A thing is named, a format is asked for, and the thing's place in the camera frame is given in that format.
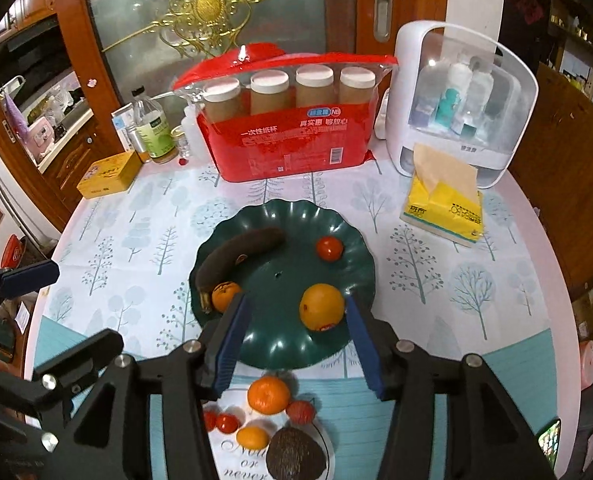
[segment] yellow package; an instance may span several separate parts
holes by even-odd
[[[97,160],[88,168],[76,188],[86,198],[125,191],[141,169],[141,164],[134,151]]]
[[[428,146],[414,146],[413,183],[401,220],[472,246],[483,234],[477,170]]]

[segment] transparent lid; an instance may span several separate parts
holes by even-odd
[[[423,38],[409,125],[510,155],[534,99],[522,91],[529,74],[492,41],[448,31]]]

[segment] banana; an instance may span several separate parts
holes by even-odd
[[[230,238],[208,254],[198,268],[195,286],[200,294],[203,312],[212,311],[212,291],[225,281],[234,266],[248,256],[266,253],[286,241],[286,232],[278,227],[254,229]]]

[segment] blue logo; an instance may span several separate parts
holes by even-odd
[[[327,117],[328,115],[332,115],[330,108],[310,108],[307,111],[308,117]]]

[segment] smartphone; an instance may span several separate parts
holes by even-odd
[[[539,433],[539,446],[543,450],[547,461],[550,462],[552,469],[555,468],[557,461],[557,451],[559,451],[559,435],[561,433],[561,419],[555,418],[545,430]]]

